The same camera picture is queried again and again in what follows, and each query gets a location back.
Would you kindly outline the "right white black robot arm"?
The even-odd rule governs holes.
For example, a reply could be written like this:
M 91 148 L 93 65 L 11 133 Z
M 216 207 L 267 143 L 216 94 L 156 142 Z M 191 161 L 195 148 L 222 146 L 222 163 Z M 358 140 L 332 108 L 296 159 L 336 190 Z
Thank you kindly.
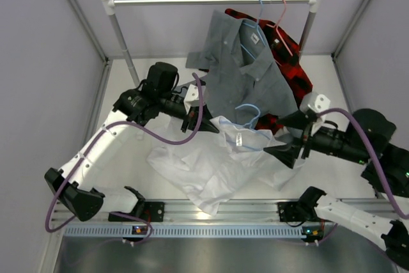
M 330 221 L 364 237 L 386 257 L 408 269 L 408 150 L 390 143 L 396 126 L 382 113 L 359 109 L 350 114 L 341 108 L 326 111 L 297 111 L 277 121 L 302 131 L 291 142 L 265 147 L 285 166 L 293 168 L 298 157 L 318 152 L 364 167 L 362 178 L 392 205 L 397 219 L 387 219 L 332 197 L 310 186 L 297 201 L 283 208 L 282 221 Z

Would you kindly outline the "light blue hanger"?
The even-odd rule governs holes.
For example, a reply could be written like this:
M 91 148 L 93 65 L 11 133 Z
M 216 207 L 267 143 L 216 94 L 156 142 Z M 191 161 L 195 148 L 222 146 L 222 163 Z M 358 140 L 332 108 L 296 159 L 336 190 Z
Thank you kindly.
M 271 132 L 256 130 L 261 110 L 254 104 L 240 104 L 234 108 L 234 118 L 220 117 L 218 123 L 226 141 L 237 151 L 260 152 L 273 140 Z

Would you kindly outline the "white shirt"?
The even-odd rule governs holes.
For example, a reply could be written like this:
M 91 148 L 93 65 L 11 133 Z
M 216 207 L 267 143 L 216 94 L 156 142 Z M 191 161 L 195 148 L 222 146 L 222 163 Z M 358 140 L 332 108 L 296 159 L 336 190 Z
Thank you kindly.
M 254 178 L 279 191 L 304 166 L 303 159 L 296 159 L 289 168 L 264 152 L 282 145 L 286 134 L 276 139 L 270 130 L 247 129 L 223 116 L 211 123 L 217 133 L 198 132 L 178 146 L 161 143 L 147 158 L 157 173 L 207 214 L 215 215 L 221 203 Z

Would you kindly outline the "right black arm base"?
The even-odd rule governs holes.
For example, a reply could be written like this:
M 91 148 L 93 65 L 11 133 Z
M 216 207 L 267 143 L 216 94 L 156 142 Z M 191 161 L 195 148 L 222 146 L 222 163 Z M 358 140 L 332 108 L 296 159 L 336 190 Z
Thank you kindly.
M 303 246 L 316 246 L 324 243 L 328 240 L 337 229 L 338 225 L 331 225 L 328 231 L 325 227 L 330 222 L 319 218 L 313 213 L 304 213 L 297 205 L 297 201 L 283 201 L 277 204 L 279 220 L 284 222 L 292 228 L 302 228 L 302 234 L 305 238 L 302 238 L 301 245 Z

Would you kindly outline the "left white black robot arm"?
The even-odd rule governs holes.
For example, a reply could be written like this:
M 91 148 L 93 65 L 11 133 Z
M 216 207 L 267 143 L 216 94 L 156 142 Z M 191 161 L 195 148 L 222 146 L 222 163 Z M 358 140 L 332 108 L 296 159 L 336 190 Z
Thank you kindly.
M 184 95 L 176 92 L 178 69 L 164 62 L 150 67 L 136 88 L 124 91 L 106 120 L 69 162 L 50 168 L 45 181 L 54 198 L 47 212 L 49 222 L 57 202 L 62 203 L 80 221 L 88 221 L 99 212 L 123 214 L 130 221 L 144 215 L 143 197 L 131 187 L 110 189 L 96 184 L 98 174 L 138 130 L 170 145 L 183 145 L 198 132 L 218 133 L 210 121 L 205 102 L 206 83 L 197 74 Z M 148 130 L 146 124 L 160 114 L 182 121 L 181 131 L 191 131 L 181 141 L 171 141 Z

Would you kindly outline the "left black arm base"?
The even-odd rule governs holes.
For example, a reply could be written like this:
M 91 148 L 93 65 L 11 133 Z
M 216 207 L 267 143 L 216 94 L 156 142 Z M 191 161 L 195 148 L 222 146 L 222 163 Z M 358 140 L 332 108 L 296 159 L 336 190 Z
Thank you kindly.
M 137 217 L 147 222 L 162 222 L 164 220 L 165 203 L 161 201 L 139 201 L 134 209 L 127 213 L 127 216 Z M 128 217 L 118 216 L 110 213 L 109 222 L 128 222 L 132 221 Z

